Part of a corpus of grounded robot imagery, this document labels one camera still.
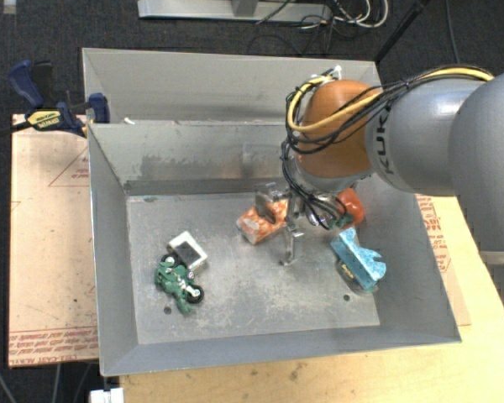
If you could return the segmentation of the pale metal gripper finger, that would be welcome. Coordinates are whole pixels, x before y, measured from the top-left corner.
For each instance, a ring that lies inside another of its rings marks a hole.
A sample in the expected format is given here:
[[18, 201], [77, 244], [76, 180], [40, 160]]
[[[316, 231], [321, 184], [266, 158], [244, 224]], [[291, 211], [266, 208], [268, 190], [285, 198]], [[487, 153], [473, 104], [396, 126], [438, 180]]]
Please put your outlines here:
[[276, 222], [275, 213], [268, 206], [275, 202], [286, 200], [289, 197], [289, 191], [280, 191], [275, 182], [268, 182], [255, 186], [255, 208], [259, 216], [266, 219], [269, 223]]
[[301, 258], [305, 233], [294, 222], [287, 222], [283, 235], [285, 253], [281, 258], [281, 264], [288, 266]]

